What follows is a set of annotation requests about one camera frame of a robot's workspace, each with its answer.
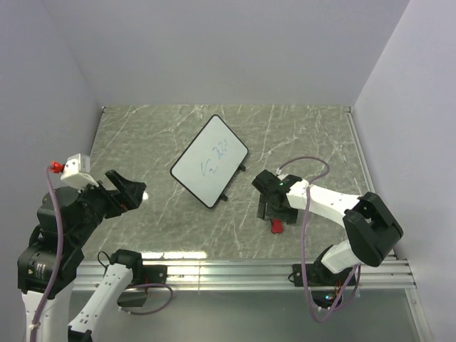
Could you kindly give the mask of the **red bone-shaped eraser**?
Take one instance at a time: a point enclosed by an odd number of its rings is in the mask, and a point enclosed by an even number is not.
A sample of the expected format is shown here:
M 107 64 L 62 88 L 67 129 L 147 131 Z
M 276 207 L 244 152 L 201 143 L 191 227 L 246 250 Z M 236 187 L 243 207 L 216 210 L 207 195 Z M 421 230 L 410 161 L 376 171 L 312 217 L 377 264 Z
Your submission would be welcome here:
M 271 219 L 271 233 L 272 234 L 281 234 L 284 232 L 284 226 L 281 220 Z

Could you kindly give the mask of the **small white whiteboard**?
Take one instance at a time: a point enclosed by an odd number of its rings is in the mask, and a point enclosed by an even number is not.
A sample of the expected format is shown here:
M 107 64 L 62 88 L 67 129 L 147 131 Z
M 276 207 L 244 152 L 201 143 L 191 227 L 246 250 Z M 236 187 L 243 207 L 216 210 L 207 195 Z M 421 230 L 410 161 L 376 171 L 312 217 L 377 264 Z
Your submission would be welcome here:
M 248 147 L 219 115 L 213 115 L 170 168 L 170 175 L 205 207 L 227 201 L 236 172 L 246 170 Z

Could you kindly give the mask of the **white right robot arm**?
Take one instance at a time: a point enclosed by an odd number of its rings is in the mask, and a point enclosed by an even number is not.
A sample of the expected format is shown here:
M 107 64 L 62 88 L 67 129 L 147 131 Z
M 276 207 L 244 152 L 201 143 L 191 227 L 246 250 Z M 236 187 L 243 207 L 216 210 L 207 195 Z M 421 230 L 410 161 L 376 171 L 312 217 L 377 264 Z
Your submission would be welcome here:
M 252 182 L 259 191 L 259 217 L 296 223 L 301 210 L 309 210 L 340 225 L 347 238 L 325 248 L 306 265 L 310 286 L 345 282 L 358 264 L 380 266 L 403 237 L 403 229 L 384 201 L 374 192 L 362 196 L 329 190 L 294 175 L 264 170 Z

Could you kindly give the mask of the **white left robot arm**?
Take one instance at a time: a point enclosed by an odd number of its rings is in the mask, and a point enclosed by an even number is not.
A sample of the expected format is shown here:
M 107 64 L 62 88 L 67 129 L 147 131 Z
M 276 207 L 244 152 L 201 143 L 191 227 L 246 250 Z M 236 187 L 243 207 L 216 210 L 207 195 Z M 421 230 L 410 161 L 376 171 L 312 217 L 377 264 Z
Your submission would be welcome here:
M 114 190 L 101 183 L 81 190 L 50 187 L 42 200 L 38 225 L 17 261 L 30 341 L 97 341 L 103 319 L 118 297 L 144 278 L 141 254 L 117 250 L 86 305 L 73 320 L 68 318 L 84 244 L 103 220 L 137 209 L 146 189 L 145 183 L 127 180 L 115 170 L 106 176 Z

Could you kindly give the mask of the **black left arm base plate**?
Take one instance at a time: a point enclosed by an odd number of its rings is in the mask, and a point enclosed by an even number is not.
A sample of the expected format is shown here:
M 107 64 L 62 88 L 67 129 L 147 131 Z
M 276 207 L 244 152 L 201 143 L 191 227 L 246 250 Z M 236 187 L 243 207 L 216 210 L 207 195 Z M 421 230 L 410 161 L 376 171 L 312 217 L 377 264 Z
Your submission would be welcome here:
M 167 266 L 145 265 L 142 268 L 142 284 L 165 284 L 167 280 Z

